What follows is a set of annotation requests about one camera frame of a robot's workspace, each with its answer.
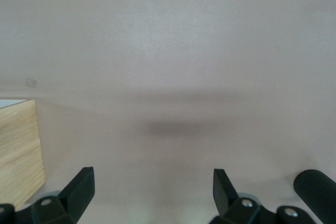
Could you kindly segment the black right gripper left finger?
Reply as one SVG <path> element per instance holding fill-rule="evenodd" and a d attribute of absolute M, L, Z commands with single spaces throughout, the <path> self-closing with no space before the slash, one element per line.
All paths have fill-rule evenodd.
<path fill-rule="evenodd" d="M 93 167 L 84 167 L 57 195 L 31 206 L 33 223 L 77 223 L 95 195 Z"/>

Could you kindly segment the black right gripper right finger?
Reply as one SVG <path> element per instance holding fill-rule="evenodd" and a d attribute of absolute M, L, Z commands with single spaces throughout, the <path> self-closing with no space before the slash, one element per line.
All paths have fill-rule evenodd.
<path fill-rule="evenodd" d="M 215 169 L 213 172 L 213 198 L 218 216 L 210 224 L 258 222 L 260 205 L 251 198 L 239 196 L 223 169 Z"/>

